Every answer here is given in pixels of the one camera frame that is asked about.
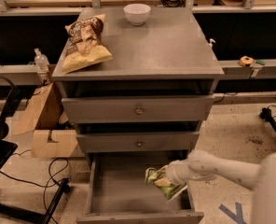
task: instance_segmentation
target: bowl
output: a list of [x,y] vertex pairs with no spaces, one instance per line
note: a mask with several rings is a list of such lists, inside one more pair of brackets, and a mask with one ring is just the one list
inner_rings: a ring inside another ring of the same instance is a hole
[[140,26],[146,22],[150,10],[150,6],[146,4],[129,4],[123,8],[127,20],[135,26]]

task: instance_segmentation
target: green packet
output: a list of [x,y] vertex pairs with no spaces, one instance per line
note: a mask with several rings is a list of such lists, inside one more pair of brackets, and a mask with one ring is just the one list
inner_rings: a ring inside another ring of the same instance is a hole
[[168,201],[171,201],[187,189],[187,184],[174,185],[171,183],[165,175],[167,166],[168,165],[165,165],[158,170],[155,168],[148,168],[145,171],[145,183],[148,185],[155,185],[163,192],[164,197]]

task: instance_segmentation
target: floor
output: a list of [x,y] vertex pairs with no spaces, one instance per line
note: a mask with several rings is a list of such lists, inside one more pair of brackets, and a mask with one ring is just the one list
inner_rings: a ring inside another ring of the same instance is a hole
[[[270,153],[276,152],[276,133],[269,123],[259,117],[261,109],[276,105],[276,94],[217,94],[215,105],[207,121],[203,122],[200,139],[196,148],[207,150],[212,154],[236,161],[260,163]],[[276,107],[271,107],[276,115]],[[10,129],[17,124],[22,111],[8,119]],[[7,140],[18,144],[17,153],[31,148],[32,134],[11,135]],[[52,159],[31,158],[27,151],[21,155],[13,155],[2,171],[19,179],[26,179],[41,185],[49,180],[48,167]],[[84,158],[72,158],[62,172],[57,174],[57,180],[71,177],[71,192],[64,194],[53,217],[57,223],[76,223],[76,218],[85,214],[89,188],[89,169]],[[54,162],[51,172],[63,169],[65,160]],[[252,192],[244,189],[223,177],[214,181],[190,181],[191,195],[196,211],[204,212],[200,224],[241,224],[229,217],[232,212],[237,216],[240,210],[244,223],[250,223]],[[47,189],[46,203],[50,201],[56,187]],[[0,202],[27,208],[40,213],[45,212],[43,204],[43,188],[21,183],[0,174]],[[0,224],[24,223],[0,216]]]

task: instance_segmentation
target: brown cardboard box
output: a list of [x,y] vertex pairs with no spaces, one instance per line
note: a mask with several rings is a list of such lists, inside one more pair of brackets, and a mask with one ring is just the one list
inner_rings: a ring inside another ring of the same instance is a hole
[[55,130],[62,114],[55,84],[35,90],[13,134],[33,132],[32,157],[68,158],[84,156],[75,130]]

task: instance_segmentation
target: white robotic arm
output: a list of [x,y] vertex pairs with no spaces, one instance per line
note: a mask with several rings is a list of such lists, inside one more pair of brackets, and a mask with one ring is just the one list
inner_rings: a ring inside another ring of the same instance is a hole
[[166,177],[174,184],[188,180],[212,180],[218,175],[254,191],[251,224],[276,223],[276,153],[261,164],[219,159],[193,150],[186,160],[173,161]]

